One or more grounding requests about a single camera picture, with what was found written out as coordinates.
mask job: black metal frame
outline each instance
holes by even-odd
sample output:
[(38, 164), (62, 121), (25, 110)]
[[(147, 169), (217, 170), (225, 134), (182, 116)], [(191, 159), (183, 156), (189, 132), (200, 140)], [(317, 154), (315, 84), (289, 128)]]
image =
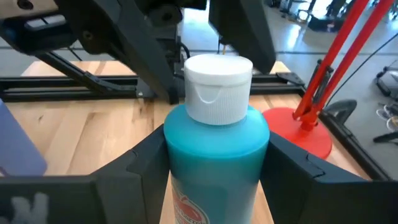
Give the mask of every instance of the black metal frame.
[[(96, 77), (80, 70), (53, 53), (38, 56), (67, 77), (0, 78), (0, 98), (5, 102), (104, 100), (120, 98), (155, 98), (155, 93), (138, 76)], [(174, 66), (179, 97), (185, 96), (181, 63)], [(304, 82), (295, 73), (254, 75), (251, 95), (305, 93)], [(391, 180), (389, 174), (362, 148), (354, 135), (334, 116), (323, 111), (320, 120), (375, 180)]]

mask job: wooden tabletop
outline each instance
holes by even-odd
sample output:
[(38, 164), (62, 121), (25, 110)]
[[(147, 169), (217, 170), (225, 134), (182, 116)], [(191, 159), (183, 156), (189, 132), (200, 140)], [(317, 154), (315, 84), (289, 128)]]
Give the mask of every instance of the wooden tabletop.
[[(74, 62), (96, 75), (132, 75), (116, 61)], [(276, 62), (272, 72), (289, 72)], [(62, 75), (42, 62), (33, 63), (23, 76)], [(260, 111), (278, 106), (296, 108), (298, 95), (251, 96), (250, 105)], [(159, 100), (98, 100), (7, 103), (18, 122), (48, 163), (46, 175), (85, 175), (131, 149), (163, 124), (174, 107)], [(356, 161), (333, 138), (327, 161), (368, 179)], [(175, 223), (170, 182), (160, 223)], [(252, 223), (273, 223), (266, 198), (258, 188)]]

